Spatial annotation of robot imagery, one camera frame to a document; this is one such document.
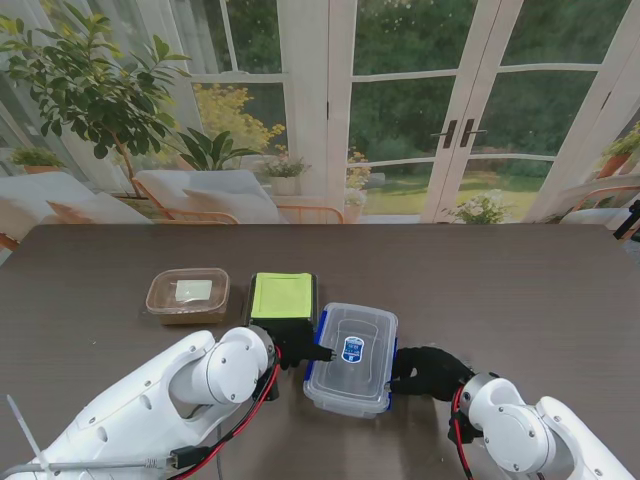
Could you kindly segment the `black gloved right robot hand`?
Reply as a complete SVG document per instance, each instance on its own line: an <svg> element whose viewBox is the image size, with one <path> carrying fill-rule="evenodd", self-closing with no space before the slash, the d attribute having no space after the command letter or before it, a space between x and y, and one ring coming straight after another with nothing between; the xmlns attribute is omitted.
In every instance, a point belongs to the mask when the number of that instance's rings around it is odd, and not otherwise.
<svg viewBox="0 0 640 480"><path fill-rule="evenodd" d="M461 360L440 348L405 347L396 352L389 389L397 395L428 395L451 402L456 391L475 373Z"/></svg>

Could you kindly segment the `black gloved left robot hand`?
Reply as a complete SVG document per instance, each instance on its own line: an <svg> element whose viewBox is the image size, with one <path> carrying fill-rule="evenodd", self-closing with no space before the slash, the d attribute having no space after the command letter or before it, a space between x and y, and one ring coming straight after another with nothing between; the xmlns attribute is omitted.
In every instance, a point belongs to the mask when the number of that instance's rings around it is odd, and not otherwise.
<svg viewBox="0 0 640 480"><path fill-rule="evenodd" d="M283 370L296 368L303 361L330 362L335 352L315 342L313 326L307 321L276 323L266 328L277 351Z"/></svg>

